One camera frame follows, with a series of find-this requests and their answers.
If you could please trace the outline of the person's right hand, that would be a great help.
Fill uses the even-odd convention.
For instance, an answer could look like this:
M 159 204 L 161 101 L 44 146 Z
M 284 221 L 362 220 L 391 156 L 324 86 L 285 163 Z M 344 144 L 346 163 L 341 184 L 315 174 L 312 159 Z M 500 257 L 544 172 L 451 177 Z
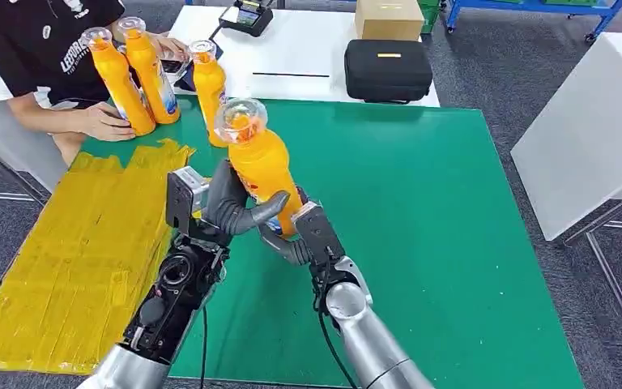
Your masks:
M 82 132 L 92 138 L 119 142 L 136 136 L 131 124 L 121 118 L 118 110 L 108 103 L 97 103 L 79 110 L 76 115 Z

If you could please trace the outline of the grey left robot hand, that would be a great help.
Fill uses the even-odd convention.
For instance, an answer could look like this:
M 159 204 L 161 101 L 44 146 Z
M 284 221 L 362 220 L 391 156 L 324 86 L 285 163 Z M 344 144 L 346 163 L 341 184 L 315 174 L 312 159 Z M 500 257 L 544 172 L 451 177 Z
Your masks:
M 263 203 L 247 207 L 249 193 L 230 161 L 223 159 L 209 181 L 206 206 L 197 222 L 198 231 L 207 240 L 227 246 L 234 236 L 264 226 L 276 217 L 289 199 L 287 191 L 279 190 Z

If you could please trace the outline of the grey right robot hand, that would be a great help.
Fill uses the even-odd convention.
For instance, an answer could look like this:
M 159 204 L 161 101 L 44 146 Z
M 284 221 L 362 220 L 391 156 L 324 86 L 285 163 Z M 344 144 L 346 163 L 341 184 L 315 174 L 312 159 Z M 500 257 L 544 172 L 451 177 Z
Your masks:
M 258 232 L 261 239 L 275 251 L 279 256 L 283 257 L 290 264 L 302 266 L 308 264 L 312 259 L 309 248 L 301 238 L 289 241 L 275 232 L 266 225 L 266 222 L 275 216 L 276 212 L 280 212 L 287 204 L 291 195 L 285 190 L 279 190 L 274 193 L 266 202 L 259 204 L 262 208 L 258 217 Z

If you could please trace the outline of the person's left hand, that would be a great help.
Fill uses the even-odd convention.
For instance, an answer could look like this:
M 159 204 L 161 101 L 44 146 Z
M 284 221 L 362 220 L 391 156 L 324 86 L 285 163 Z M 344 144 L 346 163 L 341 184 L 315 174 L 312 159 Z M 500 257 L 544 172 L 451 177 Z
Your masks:
M 178 39 L 169 37 L 166 32 L 149 32 L 147 35 L 161 60 L 185 62 L 190 59 L 187 46 Z

